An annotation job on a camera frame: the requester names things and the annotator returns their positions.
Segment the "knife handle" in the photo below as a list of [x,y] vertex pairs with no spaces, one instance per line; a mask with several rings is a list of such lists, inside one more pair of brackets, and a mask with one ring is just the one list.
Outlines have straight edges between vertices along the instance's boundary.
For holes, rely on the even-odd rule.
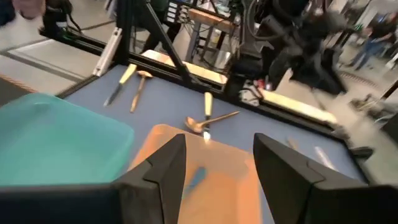
[[137,65],[130,64],[127,70],[124,72],[122,78],[119,80],[119,83],[124,84],[127,80],[129,80],[131,75],[136,71],[136,68]]
[[211,110],[213,107],[213,95],[209,92],[205,93],[205,115],[207,118],[211,117]]

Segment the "spoon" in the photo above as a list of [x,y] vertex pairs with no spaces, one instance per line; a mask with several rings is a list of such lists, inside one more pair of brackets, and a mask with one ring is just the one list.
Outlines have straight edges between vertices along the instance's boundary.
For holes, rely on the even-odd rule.
[[222,115],[222,116],[219,116],[217,118],[209,119],[209,120],[203,121],[203,122],[197,122],[193,118],[186,117],[185,118],[185,125],[187,125],[187,127],[189,129],[191,129],[195,133],[202,133],[203,132],[203,128],[205,127],[206,124],[210,124],[210,123],[213,123],[213,122],[216,122],[216,121],[220,121],[222,119],[229,118],[230,116],[234,116],[234,115],[236,115],[238,113],[239,113],[238,111],[235,111],[235,112],[232,112],[232,113],[229,113],[229,114],[226,114],[226,115]]

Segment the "gray floor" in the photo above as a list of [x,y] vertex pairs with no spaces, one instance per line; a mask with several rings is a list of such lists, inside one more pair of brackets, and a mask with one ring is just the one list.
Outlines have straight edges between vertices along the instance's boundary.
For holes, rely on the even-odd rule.
[[[74,19],[83,29],[86,29],[84,33],[106,42],[115,26],[114,23],[92,28],[92,26],[109,21],[103,9],[104,0],[71,0],[71,2],[75,8]],[[0,29],[0,73],[25,83],[37,91],[51,94],[58,93],[89,76],[99,57],[53,40],[46,40],[37,32],[40,25],[40,19],[25,21],[18,17],[13,23]],[[137,45],[141,46],[148,35],[146,31],[138,33]],[[185,58],[189,40],[190,34],[187,29],[182,29],[174,42],[174,47],[181,58]],[[349,60],[355,52],[355,49],[346,48],[341,57],[342,60]],[[383,133],[380,133],[378,127],[373,125],[373,122],[365,115],[353,111],[348,106],[352,98],[363,98],[369,93],[381,95],[397,78],[396,70],[380,75],[383,62],[378,59],[372,59],[370,63],[374,68],[359,76],[377,84],[374,86],[353,77],[344,77],[349,88],[347,94],[331,97],[319,91],[315,93],[318,98],[316,100],[307,87],[289,82],[286,76],[277,92],[316,107],[319,107],[318,102],[321,101],[326,110],[333,113],[338,121],[350,133],[353,133],[353,141],[357,146],[370,145],[387,148],[377,154],[376,158],[373,157],[368,161],[370,164],[382,164],[385,152],[396,156],[390,156],[392,159],[398,158],[398,151],[394,151],[395,145]],[[394,175],[393,172],[385,172],[385,169],[375,170],[375,172],[380,172],[378,176],[382,182],[390,181],[391,176]]]

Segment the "blue table surface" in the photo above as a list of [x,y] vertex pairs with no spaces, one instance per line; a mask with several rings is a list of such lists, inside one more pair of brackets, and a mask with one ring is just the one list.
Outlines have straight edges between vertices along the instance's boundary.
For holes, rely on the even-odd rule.
[[[198,121],[205,119],[203,94],[160,78],[146,81],[136,111],[130,113],[131,102],[140,81],[137,75],[133,75],[127,81],[112,105],[104,107],[105,100],[114,91],[125,70],[125,66],[114,67],[103,77],[69,96],[67,101],[130,125],[135,132],[132,159],[153,126],[168,124],[187,130],[184,125],[185,117],[190,116]],[[315,150],[315,147],[320,147],[339,172],[360,179],[361,175],[342,143],[224,101],[217,99],[213,101],[213,117],[237,110],[240,114],[211,125],[210,133],[213,140],[252,152],[254,133],[264,133],[286,145],[288,138],[293,139],[300,153],[322,163]],[[264,223],[273,223],[265,200],[263,219]]]

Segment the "blue plastic tray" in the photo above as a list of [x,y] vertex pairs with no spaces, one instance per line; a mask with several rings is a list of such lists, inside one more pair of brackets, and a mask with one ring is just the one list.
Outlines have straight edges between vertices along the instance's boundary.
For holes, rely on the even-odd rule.
[[129,162],[126,124],[41,93],[0,108],[0,186],[110,182]]

